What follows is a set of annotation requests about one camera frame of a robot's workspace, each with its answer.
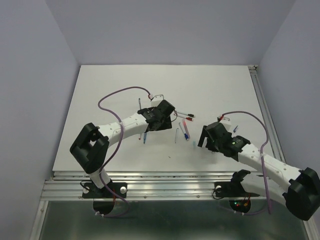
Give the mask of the pink highlighter pen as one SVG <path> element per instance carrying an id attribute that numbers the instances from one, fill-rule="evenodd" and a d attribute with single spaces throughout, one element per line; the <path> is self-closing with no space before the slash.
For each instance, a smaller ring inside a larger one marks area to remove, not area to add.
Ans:
<path id="1" fill-rule="evenodd" d="M 182 124 L 183 124 L 184 130 L 185 130 L 185 134 L 187 135 L 188 139 L 190 139 L 190 133 L 189 133 L 188 126 L 187 126 L 185 119 L 182 119 Z"/>

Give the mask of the blue cap whiteboard marker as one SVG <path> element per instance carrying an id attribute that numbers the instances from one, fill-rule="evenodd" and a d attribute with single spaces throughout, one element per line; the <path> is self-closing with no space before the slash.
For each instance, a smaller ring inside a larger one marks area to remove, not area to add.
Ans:
<path id="1" fill-rule="evenodd" d="M 185 140 L 188 141 L 188 140 L 189 140 L 189 136 L 188 136 L 188 134 L 186 133 L 184 127 L 182 126 L 182 123 L 179 122 L 178 125 L 179 125 L 179 127 L 180 127 L 180 129 L 181 129 L 181 131 L 182 131 L 182 134 L 183 134 Z"/>

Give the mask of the red cap whiteboard marker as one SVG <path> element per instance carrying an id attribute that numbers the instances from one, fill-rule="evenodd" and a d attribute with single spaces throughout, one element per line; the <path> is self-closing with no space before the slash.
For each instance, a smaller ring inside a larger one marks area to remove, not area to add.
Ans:
<path id="1" fill-rule="evenodd" d="M 179 118 L 182 118 L 182 119 L 185 119 L 185 120 L 187 120 L 187 121 L 190 121 L 190 122 L 193 122 L 193 121 L 194 121 L 192 117 L 185 117 L 185 116 L 180 116 L 180 115 L 178 115 L 178 117 L 179 117 Z"/>

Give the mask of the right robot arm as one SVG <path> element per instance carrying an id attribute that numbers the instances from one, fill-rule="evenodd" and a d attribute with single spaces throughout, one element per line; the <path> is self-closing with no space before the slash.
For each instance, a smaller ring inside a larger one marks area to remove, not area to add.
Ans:
<path id="1" fill-rule="evenodd" d="M 198 146 L 258 172 L 242 169 L 234 172 L 231 180 L 218 181 L 214 197 L 269 197 L 303 221 L 308 221 L 320 207 L 320 178 L 315 170 L 299 169 L 261 153 L 248 139 L 232 136 L 221 122 L 203 126 Z"/>

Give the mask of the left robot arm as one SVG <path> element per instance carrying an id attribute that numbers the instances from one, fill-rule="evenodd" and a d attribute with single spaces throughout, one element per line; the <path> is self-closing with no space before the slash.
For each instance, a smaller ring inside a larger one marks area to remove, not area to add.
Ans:
<path id="1" fill-rule="evenodd" d="M 108 148 L 134 135 L 171 129 L 174 111 L 171 103 L 162 100 L 157 106 L 138 110 L 118 122 L 100 126 L 90 122 L 82 128 L 69 151 L 94 183 L 95 193 L 100 197 L 111 193 L 112 180 L 103 167 Z"/>

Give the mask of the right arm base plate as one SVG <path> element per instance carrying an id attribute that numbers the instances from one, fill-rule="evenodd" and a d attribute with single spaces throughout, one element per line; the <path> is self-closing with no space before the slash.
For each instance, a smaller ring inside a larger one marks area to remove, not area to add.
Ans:
<path id="1" fill-rule="evenodd" d="M 244 178 L 249 174 L 251 174 L 250 171 L 242 169 L 234 172 L 229 181 L 216 181 L 214 183 L 212 197 L 215 200 L 223 198 L 245 198 L 249 196 L 259 197 L 256 193 L 245 191 L 241 185 Z"/>

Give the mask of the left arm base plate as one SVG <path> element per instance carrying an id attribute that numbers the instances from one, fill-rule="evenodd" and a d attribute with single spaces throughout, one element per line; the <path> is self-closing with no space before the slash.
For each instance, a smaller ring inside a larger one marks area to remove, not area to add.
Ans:
<path id="1" fill-rule="evenodd" d="M 105 186 L 98 188 L 92 181 L 81 181 L 82 198 L 84 199 L 111 199 L 114 196 Z M 126 182 L 112 182 L 108 187 L 122 198 L 127 197 L 128 184 Z"/>

